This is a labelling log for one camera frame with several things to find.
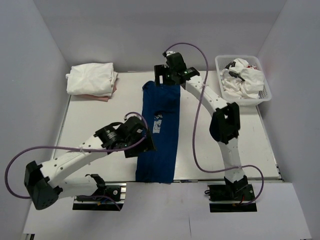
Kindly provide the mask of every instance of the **pink cloth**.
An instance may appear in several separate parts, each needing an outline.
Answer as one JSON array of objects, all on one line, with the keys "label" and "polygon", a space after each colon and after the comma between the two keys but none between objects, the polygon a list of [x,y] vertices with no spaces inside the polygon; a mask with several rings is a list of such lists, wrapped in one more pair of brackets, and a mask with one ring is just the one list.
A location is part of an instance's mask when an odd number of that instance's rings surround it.
[{"label": "pink cloth", "polygon": [[[112,93],[114,93],[117,90],[116,85],[114,85]],[[78,97],[85,98],[85,99],[92,99],[92,100],[97,100],[97,101],[102,101],[102,102],[108,102],[108,100],[111,98],[111,96],[93,96],[89,94],[81,94],[77,95]]]}]

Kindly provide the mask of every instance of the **cable tie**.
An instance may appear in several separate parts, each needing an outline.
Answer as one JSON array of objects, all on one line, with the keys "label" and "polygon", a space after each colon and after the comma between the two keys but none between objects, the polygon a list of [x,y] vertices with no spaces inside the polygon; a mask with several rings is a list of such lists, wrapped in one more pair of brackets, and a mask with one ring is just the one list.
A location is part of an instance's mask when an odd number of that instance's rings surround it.
[{"label": "cable tie", "polygon": [[80,149],[80,153],[85,154],[85,151],[84,151],[84,147],[83,147],[83,146],[79,147],[79,149]]},{"label": "cable tie", "polygon": [[203,88],[205,88],[205,87],[208,87],[209,84],[206,84],[206,83],[203,83],[203,82],[202,82],[201,86],[202,86]]}]

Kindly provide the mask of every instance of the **white clothes in basket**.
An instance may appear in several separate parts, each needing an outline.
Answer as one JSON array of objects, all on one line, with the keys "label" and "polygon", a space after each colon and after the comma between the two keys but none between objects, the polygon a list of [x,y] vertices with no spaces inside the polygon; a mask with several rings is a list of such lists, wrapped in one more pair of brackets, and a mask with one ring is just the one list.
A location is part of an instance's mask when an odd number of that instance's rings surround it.
[{"label": "white clothes in basket", "polygon": [[[241,58],[234,60],[235,66],[223,69],[220,73],[224,93],[233,99],[258,99],[259,91],[264,89],[265,76],[262,71]],[[240,78],[230,76],[229,72],[239,74]]]}]

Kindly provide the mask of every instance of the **printed graphic on shirt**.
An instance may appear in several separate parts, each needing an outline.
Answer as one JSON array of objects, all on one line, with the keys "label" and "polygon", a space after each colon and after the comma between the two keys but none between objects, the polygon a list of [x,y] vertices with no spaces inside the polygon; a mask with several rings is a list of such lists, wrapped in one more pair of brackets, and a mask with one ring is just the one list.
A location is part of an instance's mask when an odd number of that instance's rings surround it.
[{"label": "printed graphic on shirt", "polygon": [[161,123],[162,123],[162,115],[158,114],[154,116],[154,122],[153,122],[153,134],[159,134],[160,133],[160,128],[161,128]]}]

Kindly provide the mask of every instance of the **folded white shirt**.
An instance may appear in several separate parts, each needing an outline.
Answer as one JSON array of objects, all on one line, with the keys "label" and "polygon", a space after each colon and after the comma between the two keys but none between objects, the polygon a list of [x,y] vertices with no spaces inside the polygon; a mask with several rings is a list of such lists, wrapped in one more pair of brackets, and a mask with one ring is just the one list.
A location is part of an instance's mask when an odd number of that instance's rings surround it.
[{"label": "folded white shirt", "polygon": [[89,94],[96,97],[111,96],[118,73],[111,63],[86,63],[72,66],[67,78],[66,91],[70,95]]}]

